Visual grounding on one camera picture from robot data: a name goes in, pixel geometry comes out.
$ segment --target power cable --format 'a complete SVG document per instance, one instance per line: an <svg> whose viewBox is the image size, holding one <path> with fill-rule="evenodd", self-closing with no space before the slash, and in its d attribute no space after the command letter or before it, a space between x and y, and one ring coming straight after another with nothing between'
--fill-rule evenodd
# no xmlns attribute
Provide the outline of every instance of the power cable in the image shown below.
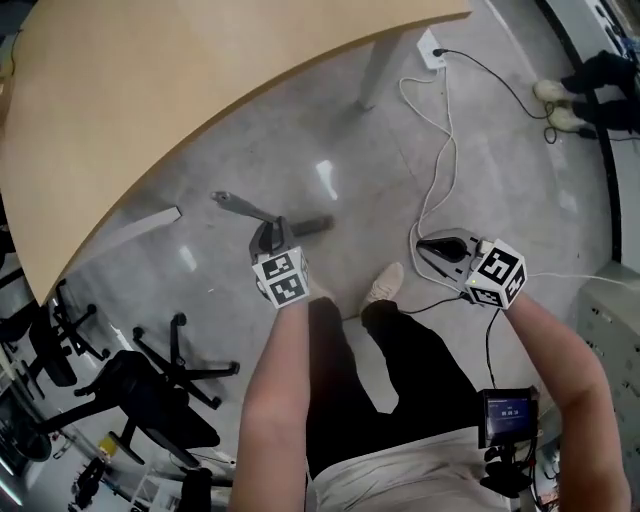
<svg viewBox="0 0 640 512"><path fill-rule="evenodd" d="M451 105L450 105L450 101L449 101L449 81L447 78L447 68L444 68L444 87L445 87L445 98L446 98L446 105L447 105L447 120L449 123L449 128L445 128L441 125L439 125L438 123L434 122L433 120L429 119L426 115L424 115L407 97L402 85L405 82L417 82L417 83L421 83L421 84L430 84L435 82L435 80L438 77L438 73L436 72L436 75L434 76L434 78L432 80L424 80L421 78L413 78L413 77L403 77L398 81L398 89L400 90L400 95L402 96L402 99L405 101L405 103L409 106L409 108L411 108L411 110L413 110L416 115L418 117L420 117L421 119L423 119L424 121L426 121L427 123L431 124L432 126L436 127L438 130L440 130L442 133L444 133L445 135L447 135L447 140L445 141L445 143L442 145L442 147L440 148L440 151L438 151L438 155L436 156L436 162L435 162L435 167L434 167L434 175L433 175L433 181L431 182L431 185L429 186L429 190L427 190L427 193L424 197L424 201L422 202L422 209L420 210L420 214L418 215L417 220L412 224L411 228L409 229L409 254L411 255L411 262L413 264L413 269L415 270L415 272L422 277L423 279L426 279L427 281L431 281L433 283L437 283L439 285L445 286L447 288L449 288L450 290L455 291L456 293L458 292L458 289L455 286L452 286L448 283L445 283L443 281L440 281L438 279L435 279L431 276L428 276L427 274L424 274L420 268L418 267L418 262L416 260L416 255L415 255L415 244L414 244L414 232L418 234L418 236L420 238L422 238L424 235L422 234L422 222L424 221L424 219L426 219L431 213L433 213L435 210L437 210L440 206L442 206L444 204L444 202L449 198L449 196L452 194L453 189L456 186L456 181L458 179L458 144L456 142L455 137L453 136L453 122L451 120ZM442 154L444 152L444 150L447 148L447 146L449 146L449 143L453 143L453 149L454 149L454 154L453 154L453 178L451 180L451 187L449 188L449 191L447 192L447 194L432 208L430 208L429 210L427 210L427 205L429 202L429 199L431 197L431 193L433 192L433 189L435 188L436 182L438 180L438 169L439 169L439 165L440 165L440 158L442 157Z"/></svg>
<svg viewBox="0 0 640 512"><path fill-rule="evenodd" d="M546 119L547 122L549 122L549 116L551 116L551 114L553 113L555 106L552 103L545 103L544 108L545 108L545 115L544 116L536 116L534 114L532 114L531 112L529 112L529 110L527 109L527 107L524 106L524 103L522 103L522 100L518 97L518 95L515 93L515 91L509 86L509 84L507 84L507 82L505 82L502 77L500 77L497 73L494 73L493 71L491 71L487 66L485 66L484 64L482 64L482 62L478 61L477 59L474 59L471 55L468 55L464 52L460 52L457 50L449 50L446 48L437 48L435 50L433 50L433 55L435 57L440 57L441 55L443 55L444 53L454 53L457 55L462 55L463 57L466 57L467 59L472 60L473 62L475 62L478 66L480 66L482 69L484 69L487 73L491 74L492 76L494 76L502 85L504 85L508 91L511 93L511 95L516 99L516 101L518 102L518 104L520 105L520 107L522 108L522 110L525 112L525 114L527 114L531 119L537 119L537 120L543 120ZM543 131L543 137L544 140L547 144L555 144L556 141L558 140L558 133L572 133L574 135L578 135L579 137L583 138L583 139L589 139L589 140L596 140L598 138L597 133L595 132L595 130L592 130L590 128L580 128L578 130L575 131L570 131L570 130L561 130L560 128L556 128L555 126L552 126L551 124L549 124L549 126L547 126L544 131ZM614 142L626 142L629 140L640 140L640 137L624 137L624 138L614 138L614 137L609 137L610 141L614 141Z"/></svg>
<svg viewBox="0 0 640 512"><path fill-rule="evenodd" d="M485 346L485 352L487 356L487 368L489 369L489 375L491 376L491 384L493 385L493 389L498 389L498 387L496 386L496 378L493 376L493 368L491 367L491 355L489 352L489 336L491 334L491 326L493 325L493 322L498 316L498 313L500 313L500 310L496 308L496 312L491 317L491 321L489 322L489 326L487 327L487 332L484 337L484 340L485 340L484 346Z"/></svg>
<svg viewBox="0 0 640 512"><path fill-rule="evenodd" d="M225 461L225 460L221 460L221 459L216 459L214 457L209 457L208 455L202 455L201 453L191 453L188 452L190 455L193 455L194 457L201 457L203 459L207 459L213 462L218 462L219 464L228 464L231 465L230 462ZM176 462L174 462L173 460L173 454L171 452L169 452L169 461L171 462L171 464L173 464L174 466L176 466L179 469L185 469L184 466L180 466L179 464L177 464Z"/></svg>
<svg viewBox="0 0 640 512"><path fill-rule="evenodd" d="M14 36L13 41L11 42L11 49L9 50L9 58L11 59L11 74L9 76L13 76L16 74L16 60L14 57L14 49L16 47L16 41L18 40L18 36L22 32L22 29L18 29L13 34L4 34L5 36Z"/></svg>
<svg viewBox="0 0 640 512"><path fill-rule="evenodd" d="M480 62L479 60L474 59L471 55L467 55L466 53L459 52L457 50L448 50L446 48L438 48L436 50L433 50L433 55L435 57L440 57L443 53L455 53L456 55L462 55L463 57L466 57L467 59L470 59L473 62L475 62L478 66L480 66L482 69L484 69L487 73L493 75L502 85L504 85L509 90L509 92L516 99L516 101L518 102L518 104L520 105L522 110L524 110L525 114L527 114L531 119L538 119L538 120L548 119L549 116L551 115L551 113L553 112L553 109L552 109L551 112L547 111L545 113L545 115L543 115L543 116L536 116L535 114L532 114L531 112L529 112L527 107L524 106L524 103L522 103L522 100L518 97L518 95L511 88L511 86L507 82L505 82L498 74L496 74L493 71L491 71L482 62Z"/></svg>
<svg viewBox="0 0 640 512"><path fill-rule="evenodd" d="M400 313L404 313L405 315L417 315L418 313L422 313L423 311L429 311L431 308L435 308L436 306L439 306L440 304L444 304L445 302L455 302L456 300L461 300L465 298L465 293L461 293L460 295L458 295L457 297L451 297L450 299L443 299L439 302L436 302L435 304L431 304L430 306L427 306L426 308L422 308L422 309L416 309L415 311L404 311L402 309L400 309Z"/></svg>

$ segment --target white shirt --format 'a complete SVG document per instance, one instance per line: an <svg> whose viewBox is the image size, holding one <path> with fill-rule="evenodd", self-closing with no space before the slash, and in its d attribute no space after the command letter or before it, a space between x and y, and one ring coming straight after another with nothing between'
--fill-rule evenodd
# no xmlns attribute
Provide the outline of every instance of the white shirt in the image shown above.
<svg viewBox="0 0 640 512"><path fill-rule="evenodd" d="M478 429L471 427L334 464L314 480L319 512L505 512L480 485Z"/></svg>

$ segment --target white cable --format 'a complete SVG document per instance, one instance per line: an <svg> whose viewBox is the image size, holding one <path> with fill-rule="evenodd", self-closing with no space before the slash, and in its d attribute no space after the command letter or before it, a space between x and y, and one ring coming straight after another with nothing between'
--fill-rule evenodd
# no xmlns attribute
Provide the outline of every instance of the white cable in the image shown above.
<svg viewBox="0 0 640 512"><path fill-rule="evenodd" d="M609 279L608 277L591 276L588 274L556 274L555 272L538 272L536 274L529 274L529 277L539 277L539 276L562 277L562 278L570 278L570 279L595 279L596 281L606 281L607 283L619 284L635 292L640 291L640 286L631 286L629 283L616 281L615 279Z"/></svg>
<svg viewBox="0 0 640 512"><path fill-rule="evenodd" d="M429 190L427 191L427 194L425 195L424 201L422 203L422 209L420 211L420 215L418 216L418 219L411 226L411 229L409 229L409 254L411 255L411 262L413 263L413 269L416 271L416 273L420 277L422 277L423 279L427 279L428 281L431 281L433 283L436 283L436 284L439 284L439 285L442 285L442 286L446 286L447 288L450 288L451 290L455 291L456 293L459 293L458 289L455 286L452 286L452 285L450 285L448 283L444 283L442 281L439 281L438 279L434 279L433 277L430 277L430 276L424 274L420 270L420 268L418 267L418 262L416 260L416 255L415 255L416 248L415 248L415 245L413 243L414 231L416 231L418 233L418 236L420 238L422 238L424 236L422 234L422 222L431 213L433 213L440 206L442 206L447 199L449 199L449 196L451 195L451 193L453 192L454 187L456 186L456 180L458 178L458 144L456 142L455 137L453 136L453 122L451 121L451 108L450 108L450 102L449 102L449 81L447 79L447 68L444 68L444 87L445 87L445 97L446 97L446 101L447 101L447 120L449 122L449 129L446 129L443 126L440 126L438 123L432 121L427 116L425 116L422 112L420 112L420 110L418 110L416 108L416 106L413 103L411 103L409 98L407 98L407 95L405 94L404 89L402 88L402 84L404 82L417 82L417 83L420 83L420 84L430 84L430 83L433 83L436 80L437 77L438 77L438 72L436 72L436 75L433 78L433 80L423 80L423 79L420 79L420 78L403 77L398 82L398 88L400 89L400 95L402 96L402 99L405 101L405 103L411 108L411 110L413 110L420 118L422 118L423 120L425 120L429 124L435 126L436 128L438 128L440 131L442 131L443 133L445 133L448 136L446 142L440 148L440 151L438 152L438 155L436 157L436 163L435 163L435 168L434 168L434 173L433 173L433 181L431 182L431 186L429 187ZM440 157L442 156L442 153L447 148L447 146L449 145L450 142L453 142L453 148L454 148L453 178L452 178L452 181L451 181L451 188L449 189L449 192L447 192L447 194L434 207L432 207L431 209L427 210L427 204L429 202L429 198L431 197L431 192L433 192L433 189L434 189L434 187L436 185L436 181L438 179L438 166L440 164Z"/></svg>
<svg viewBox="0 0 640 512"><path fill-rule="evenodd" d="M425 195L424 201L422 203L422 209L420 211L420 215L418 219L411 226L411 229L409 230L409 254L411 255L411 262L413 263L413 268L420 277L428 281L431 281L432 283L446 286L447 288L455 291L456 293L460 293L460 290L458 290L455 286L445 283L443 281L439 281L438 279L434 279L433 277L424 274L420 270L420 268L418 267L418 262L416 260L416 254L415 254L416 248L414 245L414 231L417 232L420 238L424 236L422 234L422 222L434 211L440 208L440 206L442 206L447 199L449 199L449 196L453 192L453 189L456 186L456 181L458 179L458 143L456 142L456 139L453 136L453 122L451 120L451 106L450 106L450 100L449 100L449 81L447 79L447 68L446 67L444 68L444 87L445 87L445 97L447 102L447 120L449 122L448 130L443 126L440 126L438 123L432 121L427 116L425 116L422 112L420 112L420 110L418 110L418 108L413 103L411 103L409 98L407 98L407 95L405 94L404 89L402 88L402 84L404 82L431 84L436 81L436 79L438 78L438 74L439 74L439 70L436 72L432 80L424 80L421 78L413 78L413 77L403 77L398 81L398 89L400 90L400 95L402 96L402 99L405 101L405 103L409 106L409 108L411 108L411 110L413 110L421 119L435 126L436 128L438 128L440 131L442 131L448 136L446 142L440 148L440 151L438 152L438 155L436 157L436 163L435 163L435 168L433 173L433 181L431 182L431 186L429 187L429 190L427 190L427 193ZM451 180L451 188L449 189L447 194L433 208L427 210L427 204L429 202L429 198L431 197L431 192L433 192L433 189L435 188L435 185L436 185L436 181L438 179L438 166L440 164L440 157L442 156L442 153L444 152L444 150L446 149L446 147L449 145L450 142L453 142L453 148L454 148L453 178ZM554 272L538 272L536 274L529 274L529 277L539 277L539 276L551 276L551 277L560 277L560 278L569 278L569 279L595 279L598 281L606 281L608 283L622 285L633 291L640 291L640 286L631 286L628 283L624 283L622 281L616 281L615 279L609 279L607 277L600 277L600 276L592 276L588 274L556 274Z"/></svg>

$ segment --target wall outlet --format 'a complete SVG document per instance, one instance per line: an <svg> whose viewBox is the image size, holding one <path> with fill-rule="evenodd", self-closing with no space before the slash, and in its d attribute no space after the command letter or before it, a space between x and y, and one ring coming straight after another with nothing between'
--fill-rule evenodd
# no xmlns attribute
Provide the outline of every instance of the wall outlet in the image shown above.
<svg viewBox="0 0 640 512"><path fill-rule="evenodd" d="M430 71L436 71L438 69L445 68L447 63L444 60L443 56L434 57L433 50L436 48L440 48L440 44L436 41L431 29L428 29L424 35L418 41L418 51L424 60L427 69Z"/></svg>

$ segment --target fiducial marker cube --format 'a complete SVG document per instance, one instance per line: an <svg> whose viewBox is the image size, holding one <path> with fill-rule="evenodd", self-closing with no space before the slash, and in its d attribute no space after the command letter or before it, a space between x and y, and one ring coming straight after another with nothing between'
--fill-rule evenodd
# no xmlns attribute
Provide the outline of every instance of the fiducial marker cube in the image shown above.
<svg viewBox="0 0 640 512"><path fill-rule="evenodd" d="M465 287L476 304L508 309L526 282L527 267L522 254L496 240L469 274Z"/></svg>
<svg viewBox="0 0 640 512"><path fill-rule="evenodd" d="M276 309L309 296L309 270L300 247L265 257L252 268L258 286Z"/></svg>

